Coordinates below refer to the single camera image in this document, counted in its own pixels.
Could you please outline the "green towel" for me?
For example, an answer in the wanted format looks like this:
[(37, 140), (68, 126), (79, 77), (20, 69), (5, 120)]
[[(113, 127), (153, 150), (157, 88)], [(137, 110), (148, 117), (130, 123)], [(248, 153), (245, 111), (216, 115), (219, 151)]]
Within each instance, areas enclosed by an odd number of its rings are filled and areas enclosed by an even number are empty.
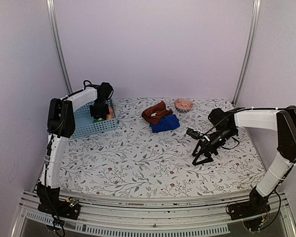
[(101, 118), (99, 118), (99, 119), (93, 119), (93, 123), (98, 123), (98, 122), (103, 122), (103, 121), (105, 121), (105, 120), (103, 120)]

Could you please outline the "orange bunny towel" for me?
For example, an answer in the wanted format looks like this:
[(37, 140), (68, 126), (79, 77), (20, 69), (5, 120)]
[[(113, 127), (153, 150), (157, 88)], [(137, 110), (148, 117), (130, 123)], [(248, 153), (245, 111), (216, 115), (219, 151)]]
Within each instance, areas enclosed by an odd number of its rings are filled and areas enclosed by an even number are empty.
[(114, 111), (112, 107), (109, 107), (109, 114), (106, 116), (106, 120), (114, 119)]

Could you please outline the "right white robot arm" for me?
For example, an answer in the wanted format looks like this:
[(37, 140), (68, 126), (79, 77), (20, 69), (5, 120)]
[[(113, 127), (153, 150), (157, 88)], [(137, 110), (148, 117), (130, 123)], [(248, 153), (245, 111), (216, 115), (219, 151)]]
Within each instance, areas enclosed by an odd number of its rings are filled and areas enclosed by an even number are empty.
[(186, 133), (197, 140), (192, 153), (192, 164), (212, 162), (212, 156), (238, 130), (249, 132), (263, 164), (264, 177), (253, 188), (252, 199), (245, 205), (249, 215), (256, 215), (264, 208), (264, 200), (282, 183), (296, 163), (296, 106), (285, 108), (235, 108), (223, 111), (213, 109), (208, 115), (212, 127), (201, 133), (191, 128)]

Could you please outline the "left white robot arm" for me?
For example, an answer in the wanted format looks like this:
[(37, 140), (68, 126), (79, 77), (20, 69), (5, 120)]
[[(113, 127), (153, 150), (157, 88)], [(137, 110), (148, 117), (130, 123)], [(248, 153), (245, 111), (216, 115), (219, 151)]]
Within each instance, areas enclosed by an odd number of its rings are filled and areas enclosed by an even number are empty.
[(83, 89), (63, 98), (50, 101), (47, 117), (48, 144), (44, 159), (44, 170), (37, 184), (40, 203), (52, 214), (60, 214), (64, 209), (59, 200), (59, 173), (65, 147), (75, 132), (74, 113), (87, 103), (91, 103), (91, 117), (109, 114), (107, 101), (113, 95), (113, 87), (108, 82), (100, 85), (89, 80), (83, 82)]

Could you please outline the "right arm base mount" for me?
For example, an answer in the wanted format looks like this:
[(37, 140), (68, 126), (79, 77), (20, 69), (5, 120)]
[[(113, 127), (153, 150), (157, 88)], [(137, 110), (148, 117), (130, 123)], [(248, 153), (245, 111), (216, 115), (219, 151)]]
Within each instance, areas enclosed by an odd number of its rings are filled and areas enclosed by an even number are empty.
[(230, 215), (232, 220), (249, 218), (256, 215), (259, 217), (244, 221), (244, 227), (250, 232), (259, 232), (265, 222), (265, 217), (270, 212), (271, 208), (268, 203), (268, 196), (261, 196), (256, 187), (249, 193), (249, 200), (243, 202), (235, 202), (226, 206), (226, 213)]

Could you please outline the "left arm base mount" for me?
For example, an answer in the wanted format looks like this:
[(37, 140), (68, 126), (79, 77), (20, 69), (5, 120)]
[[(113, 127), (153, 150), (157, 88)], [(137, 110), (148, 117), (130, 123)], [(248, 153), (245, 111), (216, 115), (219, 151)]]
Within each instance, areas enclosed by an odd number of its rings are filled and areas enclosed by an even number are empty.
[(80, 213), (80, 204), (71, 206), (70, 202), (59, 199), (60, 189), (39, 189), (37, 195), (39, 197), (38, 210), (47, 214), (67, 219), (77, 220)]

